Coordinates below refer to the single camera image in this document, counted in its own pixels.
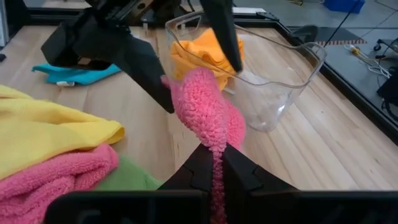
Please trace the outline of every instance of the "pink towel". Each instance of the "pink towel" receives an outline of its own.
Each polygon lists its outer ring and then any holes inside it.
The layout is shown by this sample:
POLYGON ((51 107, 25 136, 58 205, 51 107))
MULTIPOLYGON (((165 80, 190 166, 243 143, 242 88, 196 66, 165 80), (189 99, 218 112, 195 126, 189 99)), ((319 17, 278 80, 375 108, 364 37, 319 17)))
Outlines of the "pink towel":
POLYGON ((175 113, 200 141, 213 152, 211 222, 226 223, 222 155, 228 142, 240 149, 246 126, 242 114, 219 91, 211 70, 196 68, 182 83, 162 81, 172 92, 175 113))
POLYGON ((51 158, 0 181, 0 223, 43 222, 47 206, 74 190, 86 190, 118 166, 107 144, 51 158))

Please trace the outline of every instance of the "wooden table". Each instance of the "wooden table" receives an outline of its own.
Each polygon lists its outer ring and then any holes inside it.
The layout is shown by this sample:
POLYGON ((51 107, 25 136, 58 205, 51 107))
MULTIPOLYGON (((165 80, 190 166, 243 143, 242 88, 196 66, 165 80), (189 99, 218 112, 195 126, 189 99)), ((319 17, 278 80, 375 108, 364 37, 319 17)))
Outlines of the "wooden table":
MULTIPOLYGON (((126 137, 115 150, 155 178, 167 180, 198 146, 174 114, 167 114, 125 73, 90 86, 62 88, 32 73, 45 63, 40 46, 55 27, 24 27, 3 50, 0 83, 107 119, 119 121, 126 137)), ((163 29, 136 37, 151 42, 167 60, 163 29)), ((284 41, 273 29, 262 34, 284 41)), ((322 75, 297 98, 275 130, 248 129, 244 153, 299 189, 398 189, 398 148, 322 75)))

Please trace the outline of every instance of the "yellow microfiber cloth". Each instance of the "yellow microfiber cloth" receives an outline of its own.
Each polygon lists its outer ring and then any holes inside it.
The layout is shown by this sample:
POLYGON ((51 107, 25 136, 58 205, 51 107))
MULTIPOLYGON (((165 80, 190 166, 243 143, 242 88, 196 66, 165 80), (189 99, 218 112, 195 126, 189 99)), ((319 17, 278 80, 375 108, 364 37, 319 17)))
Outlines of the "yellow microfiber cloth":
POLYGON ((53 156, 116 143, 124 128, 0 85, 0 180, 53 156))
MULTIPOLYGON (((238 38, 238 46, 243 60, 243 40, 240 38, 238 38)), ((179 44, 173 42, 170 56, 175 63, 174 78, 178 80, 182 80, 184 74, 189 70, 206 67, 214 72, 219 88, 222 90, 228 82, 228 77, 235 74, 218 44, 213 29, 207 29, 193 41, 181 40, 179 44)))

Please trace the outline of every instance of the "green towel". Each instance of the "green towel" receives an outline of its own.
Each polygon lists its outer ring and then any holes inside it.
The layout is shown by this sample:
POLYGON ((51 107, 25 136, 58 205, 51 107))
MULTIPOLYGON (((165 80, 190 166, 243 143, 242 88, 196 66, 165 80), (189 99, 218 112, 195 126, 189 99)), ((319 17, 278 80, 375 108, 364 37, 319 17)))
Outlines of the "green towel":
POLYGON ((160 185, 128 158, 119 155, 119 167, 103 179, 95 190, 156 190, 160 185))

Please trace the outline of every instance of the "transparent container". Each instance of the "transparent container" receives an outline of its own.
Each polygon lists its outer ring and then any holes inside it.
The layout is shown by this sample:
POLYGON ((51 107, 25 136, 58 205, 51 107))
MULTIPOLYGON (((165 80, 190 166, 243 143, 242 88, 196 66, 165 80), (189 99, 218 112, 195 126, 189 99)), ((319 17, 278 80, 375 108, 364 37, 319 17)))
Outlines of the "transparent container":
MULTIPOLYGON (((169 50, 172 46, 174 50, 179 48, 195 61, 195 67, 208 67, 218 76, 228 76, 223 95, 239 108, 247 124, 259 131, 275 128, 294 99, 317 75, 326 57, 321 45, 306 43, 293 47, 273 28, 235 26, 244 45, 243 71, 235 74, 202 60, 180 44, 184 40, 195 40, 210 28, 204 12, 172 19, 165 28, 169 50)), ((181 68, 171 55, 169 59, 166 74, 175 78, 176 71, 181 68)))

